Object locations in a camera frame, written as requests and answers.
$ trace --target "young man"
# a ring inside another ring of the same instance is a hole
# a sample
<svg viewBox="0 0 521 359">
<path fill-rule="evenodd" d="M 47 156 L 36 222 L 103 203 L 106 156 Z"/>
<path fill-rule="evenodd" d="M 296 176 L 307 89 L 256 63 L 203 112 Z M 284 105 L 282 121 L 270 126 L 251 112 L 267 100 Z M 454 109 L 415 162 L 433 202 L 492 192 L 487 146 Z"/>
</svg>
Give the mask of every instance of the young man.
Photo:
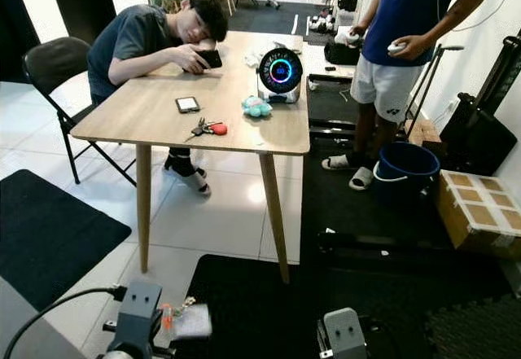
<svg viewBox="0 0 521 359">
<path fill-rule="evenodd" d="M 184 0 L 167 14 L 150 5 L 123 10 L 96 38 L 88 55 L 92 102 L 107 99 L 130 78 L 174 62 L 193 74 L 208 63 L 196 51 L 212 50 L 228 31 L 219 0 Z M 190 162 L 190 149 L 171 148 L 164 167 L 172 169 L 199 194 L 210 196 L 206 173 Z"/>
<path fill-rule="evenodd" d="M 364 19 L 352 32 L 366 41 L 351 85 L 351 95 L 359 103 L 352 154 L 332 156 L 322 161 L 324 169 L 359 167 L 349 182 L 354 190 L 369 187 L 380 148 L 392 142 L 397 126 L 405 119 L 405 109 L 422 66 L 429 62 L 436 41 L 460 24 L 483 0 L 373 0 Z M 405 48 L 391 54 L 394 43 Z M 368 141 L 378 124 L 372 149 Z"/>
</svg>

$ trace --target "white shorts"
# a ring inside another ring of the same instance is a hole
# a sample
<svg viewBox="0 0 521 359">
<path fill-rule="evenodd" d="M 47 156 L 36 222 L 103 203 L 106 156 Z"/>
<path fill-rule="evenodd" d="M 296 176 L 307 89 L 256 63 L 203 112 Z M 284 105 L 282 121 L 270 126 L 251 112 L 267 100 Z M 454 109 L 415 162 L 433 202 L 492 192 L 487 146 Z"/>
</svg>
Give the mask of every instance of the white shorts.
<svg viewBox="0 0 521 359">
<path fill-rule="evenodd" d="M 360 104 L 374 103 L 380 117 L 400 124 L 405 119 L 409 93 L 422 69 L 423 66 L 383 66 L 360 55 L 351 95 Z"/>
</svg>

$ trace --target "black phone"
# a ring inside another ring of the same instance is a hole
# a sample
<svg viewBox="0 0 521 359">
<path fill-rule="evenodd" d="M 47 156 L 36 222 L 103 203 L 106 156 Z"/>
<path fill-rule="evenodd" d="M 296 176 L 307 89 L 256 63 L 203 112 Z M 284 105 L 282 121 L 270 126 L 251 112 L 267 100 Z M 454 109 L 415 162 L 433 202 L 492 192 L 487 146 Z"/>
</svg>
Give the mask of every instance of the black phone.
<svg viewBox="0 0 521 359">
<path fill-rule="evenodd" d="M 195 97 L 181 97 L 176 99 L 176 104 L 180 113 L 197 112 L 201 109 Z"/>
<path fill-rule="evenodd" d="M 219 56 L 219 51 L 217 50 L 204 50 L 204 51 L 196 51 L 197 54 L 206 60 L 211 68 L 220 68 L 222 67 L 221 56 Z"/>
</svg>

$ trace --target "blue bucket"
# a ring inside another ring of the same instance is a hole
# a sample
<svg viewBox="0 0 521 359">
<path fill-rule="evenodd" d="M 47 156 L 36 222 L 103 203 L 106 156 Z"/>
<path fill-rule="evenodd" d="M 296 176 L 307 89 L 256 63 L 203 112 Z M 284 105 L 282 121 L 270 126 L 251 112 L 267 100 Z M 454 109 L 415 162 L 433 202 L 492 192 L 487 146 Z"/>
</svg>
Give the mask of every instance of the blue bucket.
<svg viewBox="0 0 521 359">
<path fill-rule="evenodd" d="M 394 204 L 419 200 L 422 190 L 440 172 L 438 158 L 425 147 L 390 143 L 380 150 L 373 169 L 379 199 Z"/>
</svg>

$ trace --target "blue plush toy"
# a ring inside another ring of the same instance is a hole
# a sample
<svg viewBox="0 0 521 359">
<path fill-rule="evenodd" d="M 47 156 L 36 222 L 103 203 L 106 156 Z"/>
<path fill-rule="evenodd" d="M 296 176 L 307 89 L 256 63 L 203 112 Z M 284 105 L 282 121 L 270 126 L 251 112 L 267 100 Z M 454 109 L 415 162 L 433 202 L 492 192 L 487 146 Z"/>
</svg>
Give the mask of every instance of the blue plush toy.
<svg viewBox="0 0 521 359">
<path fill-rule="evenodd" d="M 264 99 L 250 96 L 241 105 L 244 113 L 253 117 L 267 116 L 273 109 Z"/>
</svg>

